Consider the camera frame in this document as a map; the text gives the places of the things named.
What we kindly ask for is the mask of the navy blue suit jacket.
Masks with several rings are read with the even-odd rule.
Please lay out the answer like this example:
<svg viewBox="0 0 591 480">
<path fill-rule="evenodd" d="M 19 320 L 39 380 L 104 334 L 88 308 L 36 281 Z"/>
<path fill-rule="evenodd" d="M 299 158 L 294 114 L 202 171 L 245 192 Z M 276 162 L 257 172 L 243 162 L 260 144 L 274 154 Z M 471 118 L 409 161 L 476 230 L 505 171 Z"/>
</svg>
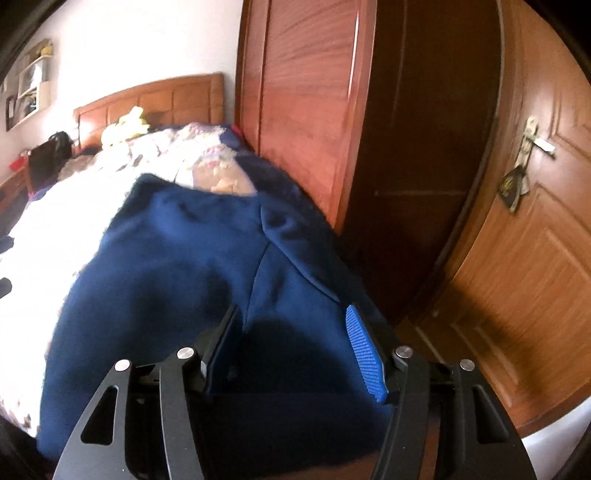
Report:
<svg viewBox="0 0 591 480">
<path fill-rule="evenodd" d="M 363 384 L 346 308 L 380 313 L 308 202 L 140 177 L 80 273 L 49 349 L 37 444 L 57 460 L 113 364 L 164 360 L 229 307 L 231 375 L 197 409 L 211 479 L 338 465 L 377 451 L 390 410 Z"/>
</svg>

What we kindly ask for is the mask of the wooden bedroom door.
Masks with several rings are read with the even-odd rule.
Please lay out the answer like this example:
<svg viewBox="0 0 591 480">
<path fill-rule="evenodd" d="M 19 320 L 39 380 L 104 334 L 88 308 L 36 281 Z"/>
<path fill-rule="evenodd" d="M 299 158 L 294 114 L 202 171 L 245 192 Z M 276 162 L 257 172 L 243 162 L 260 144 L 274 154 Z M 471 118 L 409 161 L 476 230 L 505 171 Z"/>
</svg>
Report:
<svg viewBox="0 0 591 480">
<path fill-rule="evenodd" d="M 437 359 L 473 359 L 517 430 L 530 435 L 590 395 L 590 84 L 527 3 L 500 5 L 498 127 L 446 280 L 417 331 Z M 498 196 L 529 116 L 556 158 L 534 148 L 530 191 Z"/>
</svg>

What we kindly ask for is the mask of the orange floral bed sheet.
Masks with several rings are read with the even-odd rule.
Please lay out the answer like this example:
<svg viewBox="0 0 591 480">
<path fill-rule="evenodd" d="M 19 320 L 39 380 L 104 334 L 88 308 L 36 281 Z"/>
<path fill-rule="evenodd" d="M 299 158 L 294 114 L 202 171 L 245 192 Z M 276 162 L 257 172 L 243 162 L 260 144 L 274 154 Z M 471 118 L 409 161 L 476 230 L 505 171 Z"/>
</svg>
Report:
<svg viewBox="0 0 591 480">
<path fill-rule="evenodd" d="M 1 413 L 30 436 L 40 424 L 46 356 L 63 303 L 141 170 L 95 156 L 28 203 L 1 256 Z"/>
</svg>

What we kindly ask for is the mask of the wooden desk along window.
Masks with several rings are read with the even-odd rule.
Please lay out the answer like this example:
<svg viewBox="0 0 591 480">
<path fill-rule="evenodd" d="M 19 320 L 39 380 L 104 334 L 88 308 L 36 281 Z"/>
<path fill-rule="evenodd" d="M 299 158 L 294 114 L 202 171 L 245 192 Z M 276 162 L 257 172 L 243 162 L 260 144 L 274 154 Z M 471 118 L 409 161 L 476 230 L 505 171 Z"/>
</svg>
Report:
<svg viewBox="0 0 591 480">
<path fill-rule="evenodd" d="M 1 184 L 0 236 L 10 233 L 28 203 L 28 176 L 25 168 L 13 173 Z"/>
</svg>

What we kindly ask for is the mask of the pink floral quilt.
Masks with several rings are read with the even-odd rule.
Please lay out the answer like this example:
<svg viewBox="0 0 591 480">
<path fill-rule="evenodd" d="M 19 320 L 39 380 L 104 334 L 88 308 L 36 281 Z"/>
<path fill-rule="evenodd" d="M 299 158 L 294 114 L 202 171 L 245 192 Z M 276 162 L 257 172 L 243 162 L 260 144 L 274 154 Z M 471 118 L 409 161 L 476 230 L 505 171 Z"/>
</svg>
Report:
<svg viewBox="0 0 591 480">
<path fill-rule="evenodd" d="M 58 179 L 82 172 L 133 172 L 216 194 L 256 194 L 256 187 L 238 165 L 238 150 L 223 142 L 230 132 L 224 126 L 197 122 L 164 128 L 104 147 L 94 155 L 72 158 Z"/>
</svg>

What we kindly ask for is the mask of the red bowl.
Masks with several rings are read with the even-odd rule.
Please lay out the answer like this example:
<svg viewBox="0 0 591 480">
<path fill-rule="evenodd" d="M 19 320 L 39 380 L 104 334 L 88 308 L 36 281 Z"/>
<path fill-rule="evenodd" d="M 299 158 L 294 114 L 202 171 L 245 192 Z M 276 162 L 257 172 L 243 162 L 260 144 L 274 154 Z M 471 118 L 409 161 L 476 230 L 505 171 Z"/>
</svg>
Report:
<svg viewBox="0 0 591 480">
<path fill-rule="evenodd" d="M 25 168 L 28 164 L 28 157 L 27 156 L 19 156 L 13 162 L 9 164 L 9 169 L 12 172 L 18 172 L 21 169 Z"/>
</svg>

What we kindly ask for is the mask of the yellow Pikachu plush toy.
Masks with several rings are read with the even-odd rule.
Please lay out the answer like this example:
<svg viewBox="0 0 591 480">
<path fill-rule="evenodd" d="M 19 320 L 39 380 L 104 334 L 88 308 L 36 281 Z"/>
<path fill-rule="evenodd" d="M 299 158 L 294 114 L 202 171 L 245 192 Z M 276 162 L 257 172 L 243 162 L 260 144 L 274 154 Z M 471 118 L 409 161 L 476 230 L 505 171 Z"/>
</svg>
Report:
<svg viewBox="0 0 591 480">
<path fill-rule="evenodd" d="M 150 125 L 142 118 L 143 109 L 133 106 L 131 110 L 121 116 L 119 120 L 108 125 L 101 134 L 103 148 L 113 146 L 148 133 Z"/>
</svg>

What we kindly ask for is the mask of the wooden louvred wardrobe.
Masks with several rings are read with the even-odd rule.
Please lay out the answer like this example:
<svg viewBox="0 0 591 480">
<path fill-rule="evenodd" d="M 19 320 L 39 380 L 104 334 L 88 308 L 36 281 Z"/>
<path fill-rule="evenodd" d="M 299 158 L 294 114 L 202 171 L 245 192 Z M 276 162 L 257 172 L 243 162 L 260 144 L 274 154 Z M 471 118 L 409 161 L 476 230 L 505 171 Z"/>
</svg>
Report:
<svg viewBox="0 0 591 480">
<path fill-rule="evenodd" d="M 391 321 L 453 249 L 501 83 L 496 1 L 247 1 L 235 118 Z"/>
</svg>

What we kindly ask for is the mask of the wooden bed headboard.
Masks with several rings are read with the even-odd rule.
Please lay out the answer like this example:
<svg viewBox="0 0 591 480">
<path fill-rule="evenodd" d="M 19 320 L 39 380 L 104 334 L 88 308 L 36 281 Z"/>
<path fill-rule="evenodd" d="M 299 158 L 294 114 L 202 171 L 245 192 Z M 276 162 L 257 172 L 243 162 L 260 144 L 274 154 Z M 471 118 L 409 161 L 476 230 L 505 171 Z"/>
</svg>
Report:
<svg viewBox="0 0 591 480">
<path fill-rule="evenodd" d="M 213 73 L 170 78 L 128 88 L 73 111 L 80 147 L 97 145 L 104 129 L 132 107 L 154 127 L 191 122 L 221 124 L 224 121 L 223 75 Z"/>
</svg>

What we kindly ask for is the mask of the white wall shelf unit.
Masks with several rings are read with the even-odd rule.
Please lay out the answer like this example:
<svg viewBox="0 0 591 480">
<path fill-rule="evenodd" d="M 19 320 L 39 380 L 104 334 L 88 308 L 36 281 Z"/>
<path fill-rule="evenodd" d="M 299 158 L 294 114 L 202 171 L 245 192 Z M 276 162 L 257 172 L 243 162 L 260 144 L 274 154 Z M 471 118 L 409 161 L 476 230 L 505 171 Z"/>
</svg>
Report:
<svg viewBox="0 0 591 480">
<path fill-rule="evenodd" d="M 16 70 L 4 82 L 7 131 L 46 109 L 51 103 L 53 42 L 43 38 L 16 62 Z"/>
</svg>

